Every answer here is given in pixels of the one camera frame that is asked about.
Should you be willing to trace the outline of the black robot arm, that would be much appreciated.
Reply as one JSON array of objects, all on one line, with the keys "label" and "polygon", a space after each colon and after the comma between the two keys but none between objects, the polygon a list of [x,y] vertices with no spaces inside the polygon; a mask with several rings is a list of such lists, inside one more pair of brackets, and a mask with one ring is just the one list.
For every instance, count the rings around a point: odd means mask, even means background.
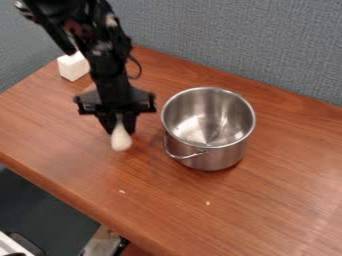
[{"label": "black robot arm", "polygon": [[21,15],[38,24],[67,55],[81,53],[96,88],[77,94],[81,115],[97,118],[111,133],[132,134],[137,116],[156,111],[155,94],[132,86],[127,72],[132,41],[107,0],[13,0]]}]

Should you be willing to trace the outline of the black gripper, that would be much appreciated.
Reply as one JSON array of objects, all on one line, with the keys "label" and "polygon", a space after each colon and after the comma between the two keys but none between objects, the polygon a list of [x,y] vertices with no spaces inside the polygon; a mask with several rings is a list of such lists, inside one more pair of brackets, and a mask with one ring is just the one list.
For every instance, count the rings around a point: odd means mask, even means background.
[{"label": "black gripper", "polygon": [[116,127],[116,116],[109,113],[124,113],[123,125],[132,135],[137,113],[156,111],[155,95],[131,85],[124,61],[111,56],[88,56],[87,60],[95,89],[73,97],[79,113],[95,114],[108,134]]}]

